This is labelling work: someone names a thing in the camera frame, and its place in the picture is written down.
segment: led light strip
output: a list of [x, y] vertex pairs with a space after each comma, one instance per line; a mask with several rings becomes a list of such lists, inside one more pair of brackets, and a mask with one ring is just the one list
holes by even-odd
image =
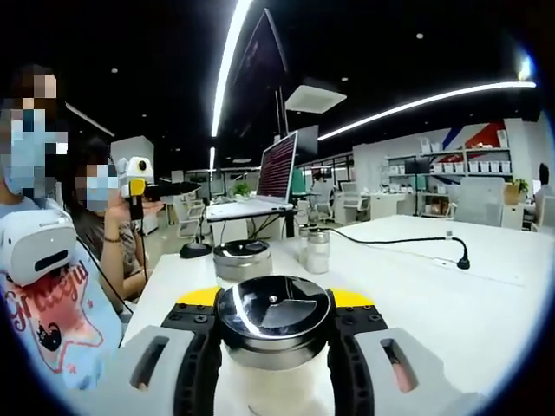
[[243, 24], [245, 24], [246, 15], [251, 7], [251, 4], [252, 0], [238, 0], [235, 12], [233, 13], [232, 24], [230, 25], [229, 32], [227, 33], [222, 64], [219, 68], [218, 85], [216, 86], [214, 115], [212, 119], [212, 137], [216, 137], [218, 135], [219, 119], [224, 106], [224, 94], [227, 78], [232, 67], [233, 55], [235, 54], [239, 34], [241, 33]]
[[113, 134], [112, 132], [110, 132], [107, 128], [102, 127], [100, 124], [98, 124], [96, 121], [94, 121], [93, 119], [91, 119], [90, 117], [88, 117], [86, 114], [83, 114], [81, 111], [79, 111], [77, 108], [73, 107], [71, 104], [68, 104], [66, 102], [66, 108], [71, 111], [72, 113], [77, 114], [79, 117], [81, 117], [82, 119], [84, 119], [85, 121], [88, 121], [90, 124], [92, 124], [93, 126], [95, 126], [96, 128], [100, 128], [104, 133], [109, 134], [110, 136], [114, 137], [115, 134]]
[[536, 84], [535, 82], [507, 81], [507, 82], [496, 82], [494, 84], [479, 85], [477, 87], [457, 89], [456, 91], [434, 95], [433, 97], [428, 97], [423, 100], [410, 102], [409, 104], [405, 104], [403, 106], [391, 108], [390, 110], [384, 111], [383, 113], [372, 115], [370, 117], [367, 117], [366, 119], [362, 119], [352, 124], [349, 124], [347, 126], [338, 128], [333, 132], [326, 133], [325, 135], [318, 137], [318, 140], [329, 139], [330, 137], [337, 136], [338, 134], [347, 132], [352, 128], [357, 128], [364, 124], [370, 123], [371, 121], [379, 120], [383, 117], [387, 117], [388, 115], [400, 113], [401, 111], [409, 110], [411, 108], [423, 106], [424, 104], [428, 104], [430, 102], [445, 100], [446, 98], [456, 97], [458, 95], [472, 94], [472, 93], [478, 93], [480, 91], [490, 91], [493, 89], [506, 89], [506, 88], [536, 88]]

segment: small glass jar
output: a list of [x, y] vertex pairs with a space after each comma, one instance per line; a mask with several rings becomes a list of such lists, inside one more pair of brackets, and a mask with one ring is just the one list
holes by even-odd
[[330, 270], [330, 232], [313, 229], [309, 232], [306, 248], [306, 269], [320, 275]]

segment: storage box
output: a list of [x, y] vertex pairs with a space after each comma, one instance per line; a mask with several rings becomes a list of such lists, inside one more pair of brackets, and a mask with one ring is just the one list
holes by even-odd
[[420, 149], [422, 153], [431, 153], [432, 147], [430, 146], [430, 140], [426, 137], [420, 137]]
[[449, 163], [444, 163], [443, 164], [443, 172], [445, 173], [454, 173], [454, 164], [449, 162]]
[[505, 186], [504, 197], [506, 205], [518, 205], [520, 201], [519, 186], [507, 184]]
[[492, 160], [489, 162], [489, 168], [493, 173], [499, 173], [501, 171], [501, 163], [498, 160]]
[[432, 164], [432, 173], [443, 173], [443, 164], [442, 163], [433, 163]]
[[501, 171], [503, 173], [511, 173], [511, 162], [509, 161], [501, 162]]
[[488, 173], [489, 172], [489, 160], [480, 162], [480, 172], [482, 172], [482, 173]]
[[499, 147], [507, 149], [509, 147], [509, 138], [506, 134], [506, 130], [498, 130], [497, 138], [499, 139]]
[[468, 171], [470, 173], [478, 173], [478, 162], [468, 162]]

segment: hand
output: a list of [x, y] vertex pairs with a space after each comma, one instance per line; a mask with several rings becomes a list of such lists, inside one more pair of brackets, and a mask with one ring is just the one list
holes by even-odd
[[[150, 202], [143, 199], [142, 213], [143, 216], [156, 214], [164, 207], [163, 202]], [[129, 212], [129, 203], [121, 197], [118, 192], [113, 198], [108, 200], [108, 208], [106, 209], [106, 217], [116, 220], [117, 222], [131, 221]]]

